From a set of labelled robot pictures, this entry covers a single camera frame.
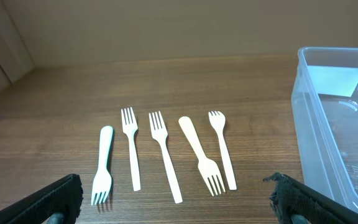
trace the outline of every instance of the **white plastic fork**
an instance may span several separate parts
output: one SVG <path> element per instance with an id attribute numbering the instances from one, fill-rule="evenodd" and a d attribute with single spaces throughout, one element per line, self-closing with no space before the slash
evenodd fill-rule
<path id="1" fill-rule="evenodd" d="M 224 123 L 226 118 L 220 111 L 210 111 L 209 122 L 215 129 L 219 139 L 219 148 L 221 149 L 224 173 L 226 174 L 227 184 L 230 190 L 237 190 L 236 179 L 234 178 L 233 166 L 231 165 L 229 151 L 223 137 Z"/>
<path id="2" fill-rule="evenodd" d="M 104 203 L 111 189 L 111 176 L 107 170 L 107 161 L 110 151 L 113 128 L 105 126 L 100 130 L 99 142 L 99 165 L 98 171 L 93 179 L 91 205 Z"/>
<path id="3" fill-rule="evenodd" d="M 211 195 L 214 196 L 211 189 L 211 185 L 216 195 L 218 195 L 218 193 L 216 192 L 216 187 L 218 188 L 219 194 L 222 194 L 219 183 L 221 184 L 223 191 L 226 192 L 222 180 L 222 175 L 221 172 L 219 171 L 219 167 L 214 161 L 206 157 L 203 148 L 201 147 L 201 143 L 198 140 L 196 129 L 194 128 L 191 119 L 186 116 L 181 117 L 179 119 L 179 125 L 182 131 L 185 133 L 187 140 L 189 141 L 191 147 L 193 148 L 194 152 L 197 155 L 198 170 L 200 170 L 201 176 L 203 177 L 205 184 L 207 185 L 209 191 L 211 192 Z"/>
<path id="4" fill-rule="evenodd" d="M 140 190 L 139 164 L 137 162 L 134 135 L 137 131 L 137 123 L 132 108 L 121 109 L 122 130 L 128 136 L 129 141 L 129 162 L 131 163 L 131 176 L 134 191 Z"/>
<path id="5" fill-rule="evenodd" d="M 177 175 L 173 169 L 172 161 L 167 149 L 167 128 L 165 127 L 164 120 L 162 119 L 161 112 L 149 113 L 150 119 L 150 129 L 152 130 L 152 137 L 160 144 L 162 157 L 165 165 L 165 170 L 167 171 L 167 177 L 169 186 L 171 187 L 173 199 L 175 203 L 181 203 L 183 200 L 181 198 L 181 193 L 179 189 Z"/>

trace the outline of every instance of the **fork tines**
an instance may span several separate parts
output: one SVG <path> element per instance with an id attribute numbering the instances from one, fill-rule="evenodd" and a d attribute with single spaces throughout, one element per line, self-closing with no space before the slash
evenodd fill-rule
<path id="1" fill-rule="evenodd" d="M 122 125 L 136 124 L 135 114 L 132 107 L 121 109 Z"/>
<path id="2" fill-rule="evenodd" d="M 212 176 L 203 177 L 203 178 L 204 178 L 205 184 L 206 184 L 207 188 L 209 189 L 209 191 L 211 192 L 212 196 L 222 194 L 221 186 L 222 186 L 223 192 L 226 192 L 226 189 L 224 188 L 222 176 L 220 173 L 218 175 L 212 175 Z"/>
<path id="3" fill-rule="evenodd" d="M 210 113 L 212 116 L 222 115 L 219 111 L 210 111 L 209 113 Z"/>
<path id="4" fill-rule="evenodd" d="M 164 120 L 162 119 L 161 112 L 149 113 L 150 127 L 154 130 L 165 129 Z"/>

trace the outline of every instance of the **cutlery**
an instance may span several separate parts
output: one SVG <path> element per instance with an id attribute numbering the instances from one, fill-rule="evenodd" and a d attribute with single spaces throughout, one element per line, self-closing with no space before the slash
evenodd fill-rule
<path id="1" fill-rule="evenodd" d="M 226 118 L 220 111 L 210 111 L 208 115 L 209 122 L 211 122 L 212 127 L 215 129 L 216 134 L 218 135 L 219 147 L 221 148 L 222 161 L 224 172 L 226 174 L 227 184 L 229 185 L 230 190 L 237 190 L 233 166 L 231 165 L 230 155 L 227 151 L 227 146 L 223 137 L 223 129 Z"/>
<path id="2" fill-rule="evenodd" d="M 104 203 L 110 193 L 112 178 L 107 170 L 107 161 L 113 131 L 111 126 L 105 126 L 100 130 L 99 165 L 93 179 L 91 205 L 93 205 L 93 202 L 95 205 Z"/>
<path id="3" fill-rule="evenodd" d="M 134 110 L 132 108 L 121 109 L 121 118 L 122 129 L 124 133 L 128 136 L 129 141 L 129 161 L 131 163 L 132 185 L 134 187 L 134 191 L 138 191 L 140 190 L 140 174 L 134 141 L 134 134 L 137 131 L 137 123 Z"/>
<path id="4" fill-rule="evenodd" d="M 206 157 L 203 148 L 201 147 L 201 143 L 198 140 L 197 133 L 193 126 L 193 123 L 191 122 L 191 119 L 186 116 L 181 117 L 179 119 L 179 125 L 182 131 L 185 133 L 187 140 L 189 141 L 191 147 L 193 148 L 194 152 L 197 155 L 198 169 L 200 170 L 201 176 L 203 177 L 205 184 L 207 185 L 209 191 L 211 192 L 211 195 L 214 196 L 211 189 L 211 185 L 216 195 L 218 195 L 218 193 L 216 192 L 216 187 L 218 188 L 219 194 L 222 194 L 219 183 L 221 184 L 223 191 L 226 192 L 226 189 L 224 188 L 221 172 L 219 171 L 219 167 L 214 161 Z"/>
<path id="5" fill-rule="evenodd" d="M 175 170 L 173 169 L 172 161 L 167 149 L 167 129 L 162 119 L 161 112 L 149 113 L 150 119 L 150 128 L 152 130 L 152 137 L 160 144 L 162 157 L 165 165 L 165 170 L 167 171 L 167 177 L 169 186 L 171 187 L 173 199 L 175 203 L 181 203 L 183 200 L 181 198 L 181 193 L 179 189 L 179 184 Z"/>

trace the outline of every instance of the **wood grain surface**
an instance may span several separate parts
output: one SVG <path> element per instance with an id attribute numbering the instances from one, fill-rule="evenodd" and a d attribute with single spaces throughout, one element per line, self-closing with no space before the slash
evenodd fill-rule
<path id="1" fill-rule="evenodd" d="M 0 93 L 0 209 L 59 178 L 81 176 L 77 223 L 278 223 L 269 207 L 274 172 L 303 181 L 291 110 L 296 55 L 102 63 L 38 69 Z M 142 189 L 133 192 L 121 108 L 132 106 Z M 205 154 L 218 164 L 208 111 L 226 116 L 237 191 L 212 197 L 180 129 L 189 116 Z M 183 203 L 175 204 L 148 113 L 161 111 Z M 99 132 L 114 128 L 112 198 L 91 206 Z"/>

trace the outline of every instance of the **fork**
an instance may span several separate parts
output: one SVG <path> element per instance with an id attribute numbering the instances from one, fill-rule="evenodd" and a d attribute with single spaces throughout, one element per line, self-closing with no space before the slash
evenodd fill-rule
<path id="1" fill-rule="evenodd" d="M 95 205 L 104 203 L 110 193 L 112 178 L 107 170 L 107 161 L 113 131 L 111 126 L 105 126 L 100 130 L 99 165 L 93 179 L 91 205 L 93 202 Z"/>
<path id="2" fill-rule="evenodd" d="M 172 161 L 167 149 L 167 129 L 162 119 L 161 112 L 149 113 L 150 128 L 152 130 L 152 137 L 160 144 L 162 150 L 162 157 L 164 160 L 165 170 L 167 171 L 169 186 L 171 187 L 173 199 L 175 203 L 181 203 L 181 193 L 175 170 L 173 169 Z"/>
<path id="3" fill-rule="evenodd" d="M 128 136 L 129 141 L 129 161 L 131 163 L 132 185 L 134 187 L 134 191 L 138 191 L 140 190 L 140 174 L 134 141 L 134 134 L 137 131 L 134 110 L 132 108 L 121 109 L 121 118 L 122 130 Z"/>
<path id="4" fill-rule="evenodd" d="M 200 170 L 201 176 L 203 177 L 205 184 L 207 185 L 209 191 L 211 192 L 211 195 L 214 196 L 211 189 L 211 185 L 216 195 L 218 195 L 218 193 L 216 192 L 216 187 L 218 188 L 219 194 L 222 194 L 219 183 L 221 184 L 223 191 L 226 192 L 226 189 L 224 188 L 221 172 L 219 171 L 219 167 L 214 161 L 208 159 L 205 156 L 203 148 L 201 147 L 201 143 L 198 140 L 196 129 L 194 128 L 191 119 L 186 116 L 181 117 L 179 119 L 179 125 L 182 131 L 185 133 L 187 140 L 189 141 L 191 147 L 193 148 L 194 152 L 197 155 L 198 170 Z"/>
<path id="5" fill-rule="evenodd" d="M 227 146 L 223 137 L 223 128 L 226 118 L 220 111 L 210 111 L 209 122 L 212 127 L 215 129 L 216 134 L 219 139 L 219 148 L 221 149 L 222 162 L 224 172 L 226 174 L 227 184 L 229 185 L 230 190 L 237 190 L 236 179 L 234 178 L 233 166 L 231 165 L 231 160 L 229 156 L 229 151 L 227 151 Z"/>

